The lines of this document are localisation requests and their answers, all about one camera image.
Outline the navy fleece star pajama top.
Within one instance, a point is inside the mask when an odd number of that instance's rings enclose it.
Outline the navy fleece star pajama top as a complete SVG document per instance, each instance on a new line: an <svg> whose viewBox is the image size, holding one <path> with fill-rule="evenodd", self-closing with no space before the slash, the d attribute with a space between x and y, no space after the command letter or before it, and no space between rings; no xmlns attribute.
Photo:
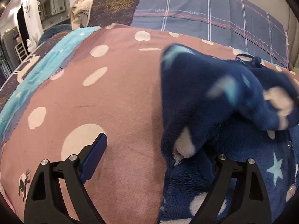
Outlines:
<svg viewBox="0 0 299 224"><path fill-rule="evenodd" d="M191 222L215 179L213 159L224 154L255 160L274 223L298 196L298 75L259 57L224 60L180 44L163 51L160 68L166 172L157 222Z"/></svg>

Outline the pink polka dot bedsheet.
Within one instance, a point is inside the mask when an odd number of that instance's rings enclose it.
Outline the pink polka dot bedsheet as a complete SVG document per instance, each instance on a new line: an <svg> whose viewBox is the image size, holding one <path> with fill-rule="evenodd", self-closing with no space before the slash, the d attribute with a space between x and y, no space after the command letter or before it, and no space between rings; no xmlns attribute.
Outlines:
<svg viewBox="0 0 299 224"><path fill-rule="evenodd" d="M104 133L107 148L84 184L104 223L158 223L166 172L160 60L173 44L224 60L250 55L119 24L92 33L16 112L1 145L1 181L23 221L40 162L63 161ZM298 196L274 223L298 223Z"/></svg>

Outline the turquoise dark patterned blanket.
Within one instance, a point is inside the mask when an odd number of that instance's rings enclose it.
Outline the turquoise dark patterned blanket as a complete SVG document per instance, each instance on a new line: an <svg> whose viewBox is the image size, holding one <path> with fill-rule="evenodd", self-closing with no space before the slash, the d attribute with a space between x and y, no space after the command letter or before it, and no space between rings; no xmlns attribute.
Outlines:
<svg viewBox="0 0 299 224"><path fill-rule="evenodd" d="M27 77L20 82L1 111L1 145L7 141L8 127L21 106L45 80L60 68L63 61L78 45L99 29L100 27L95 26L70 32L57 42L42 59L34 63Z"/></svg>

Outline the beige crumpled cloth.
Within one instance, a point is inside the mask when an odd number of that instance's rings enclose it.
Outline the beige crumpled cloth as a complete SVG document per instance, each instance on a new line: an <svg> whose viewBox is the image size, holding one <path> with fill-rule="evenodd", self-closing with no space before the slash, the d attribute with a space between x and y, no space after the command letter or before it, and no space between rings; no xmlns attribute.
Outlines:
<svg viewBox="0 0 299 224"><path fill-rule="evenodd" d="M87 27L93 0L76 0L68 12L71 29Z"/></svg>

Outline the blue plaid pillow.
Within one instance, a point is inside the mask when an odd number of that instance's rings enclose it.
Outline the blue plaid pillow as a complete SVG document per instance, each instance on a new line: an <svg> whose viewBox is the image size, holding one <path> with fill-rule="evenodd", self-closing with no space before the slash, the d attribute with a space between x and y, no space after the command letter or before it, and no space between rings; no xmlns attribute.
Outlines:
<svg viewBox="0 0 299 224"><path fill-rule="evenodd" d="M248 0L139 0L132 26L193 36L288 68L286 29Z"/></svg>

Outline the dark tree print pillow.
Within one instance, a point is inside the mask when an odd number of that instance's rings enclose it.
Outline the dark tree print pillow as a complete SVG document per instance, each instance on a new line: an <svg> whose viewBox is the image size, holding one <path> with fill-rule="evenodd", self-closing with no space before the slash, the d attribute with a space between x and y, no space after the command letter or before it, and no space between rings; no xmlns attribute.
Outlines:
<svg viewBox="0 0 299 224"><path fill-rule="evenodd" d="M106 27L113 23L130 26L139 0L93 0L87 26Z"/></svg>

